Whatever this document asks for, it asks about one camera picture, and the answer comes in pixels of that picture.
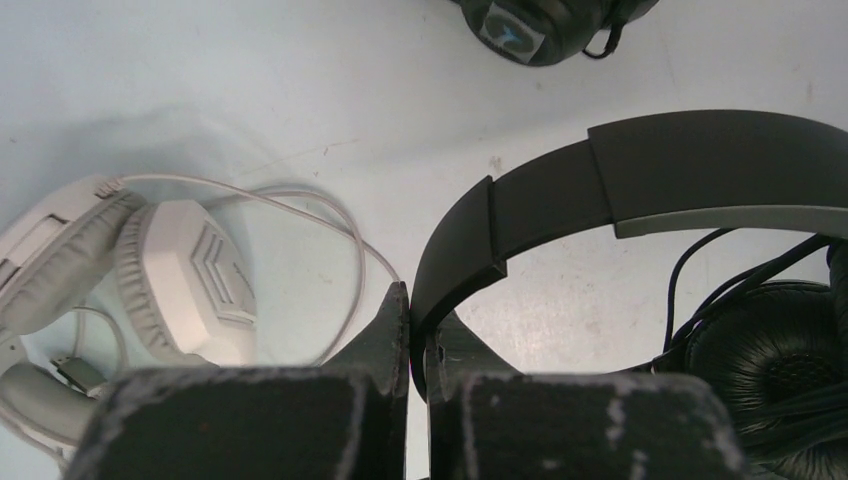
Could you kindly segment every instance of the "white headphones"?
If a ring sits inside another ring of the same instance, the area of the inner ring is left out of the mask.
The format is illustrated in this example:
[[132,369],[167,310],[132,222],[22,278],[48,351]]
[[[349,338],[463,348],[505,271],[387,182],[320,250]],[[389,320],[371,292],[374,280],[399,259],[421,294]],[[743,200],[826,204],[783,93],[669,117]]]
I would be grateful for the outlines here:
[[178,365],[246,365],[255,360],[256,299],[247,266],[224,230],[193,200],[148,204],[127,181],[177,180],[211,185],[271,204],[352,238],[359,247],[359,296],[319,362],[337,346],[361,301],[364,253],[397,274],[333,202],[310,192],[345,219],[350,232],[269,196],[210,180],[176,175],[88,177],[54,192],[0,236],[0,420],[53,456],[75,448],[105,380],[78,358],[52,363],[69,385],[27,360],[20,335],[46,328],[65,313],[98,314],[110,322],[125,362],[123,338],[103,312],[80,307],[114,269],[135,333],[156,358]]

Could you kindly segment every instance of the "white surface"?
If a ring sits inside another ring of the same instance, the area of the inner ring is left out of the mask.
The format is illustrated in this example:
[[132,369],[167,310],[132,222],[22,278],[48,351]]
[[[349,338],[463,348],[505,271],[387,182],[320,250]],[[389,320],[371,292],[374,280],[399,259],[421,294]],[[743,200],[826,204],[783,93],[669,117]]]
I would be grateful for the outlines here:
[[[305,184],[342,200],[408,282],[436,223],[471,185],[596,124],[750,108],[848,129],[844,0],[665,0],[626,29],[612,58],[542,70],[488,52],[447,0],[6,1],[0,11],[0,224],[91,173]],[[349,305],[353,247],[262,206],[229,212],[220,220],[254,268],[260,360],[307,361]],[[615,241],[600,229],[554,242],[512,261],[510,278],[460,314],[526,370],[642,361],[661,345],[667,275],[697,236]],[[683,272],[681,320],[711,287],[799,238],[718,241]],[[350,336],[387,285],[369,268]],[[792,273],[823,278],[825,268],[819,257]],[[119,316],[108,279],[95,301]],[[67,350],[70,332],[63,320],[29,342]],[[93,340],[91,360],[108,370],[108,332]],[[134,363],[149,362],[129,341]],[[426,417],[412,398],[408,476],[417,479],[427,471]],[[0,478],[55,472],[0,432]]]

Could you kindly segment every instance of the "black headband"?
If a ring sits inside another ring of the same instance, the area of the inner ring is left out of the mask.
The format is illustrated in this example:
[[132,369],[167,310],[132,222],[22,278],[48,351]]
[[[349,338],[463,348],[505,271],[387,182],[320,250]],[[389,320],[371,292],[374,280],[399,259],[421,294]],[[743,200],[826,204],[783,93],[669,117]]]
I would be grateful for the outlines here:
[[747,111],[653,115],[589,130],[497,181],[486,177],[430,237],[412,293],[412,373],[426,398],[424,335],[507,276],[506,260],[607,224],[618,238],[696,228],[848,238],[848,133]]

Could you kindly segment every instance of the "white ear cup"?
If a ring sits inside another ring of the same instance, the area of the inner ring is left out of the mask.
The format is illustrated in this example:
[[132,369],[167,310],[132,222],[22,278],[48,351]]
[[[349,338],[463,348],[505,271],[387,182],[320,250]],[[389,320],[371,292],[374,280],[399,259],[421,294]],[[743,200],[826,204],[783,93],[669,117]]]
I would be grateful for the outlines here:
[[64,447],[82,439],[96,404],[30,363],[19,363],[0,377],[0,408],[7,416]]
[[145,200],[121,192],[74,221],[4,288],[0,322],[18,335],[50,325],[79,304],[112,265],[112,248]]
[[203,365],[197,355],[180,351],[168,329],[142,265],[142,248],[155,206],[139,209],[124,224],[115,246],[118,293],[142,345],[157,359],[177,365]]
[[124,308],[157,358],[183,365],[254,361],[256,300],[247,267],[200,204],[170,201],[136,212],[115,261]]

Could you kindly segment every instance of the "ear cushion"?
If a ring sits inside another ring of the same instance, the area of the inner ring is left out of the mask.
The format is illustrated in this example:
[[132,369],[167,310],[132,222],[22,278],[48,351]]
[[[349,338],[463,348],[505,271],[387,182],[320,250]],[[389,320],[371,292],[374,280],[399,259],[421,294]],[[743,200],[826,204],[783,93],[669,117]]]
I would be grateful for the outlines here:
[[145,200],[124,192],[75,221],[25,267],[0,299],[0,320],[18,335],[37,332],[78,305],[111,268],[121,227]]
[[[743,441],[746,434],[780,425],[781,419],[740,417],[843,379],[830,293],[785,283],[749,292],[695,330],[686,370],[713,387]],[[786,478],[848,478],[848,442],[820,443],[764,467]]]
[[848,248],[844,240],[834,241],[827,251],[830,266],[830,288],[836,312],[839,340],[842,343],[842,368],[848,370]]
[[0,377],[0,408],[6,416],[66,445],[82,439],[96,404],[31,363],[19,363]]
[[199,355],[177,348],[144,271],[141,253],[155,212],[156,207],[150,205],[139,209],[121,231],[115,246],[118,293],[136,334],[154,357],[177,365],[208,365]]

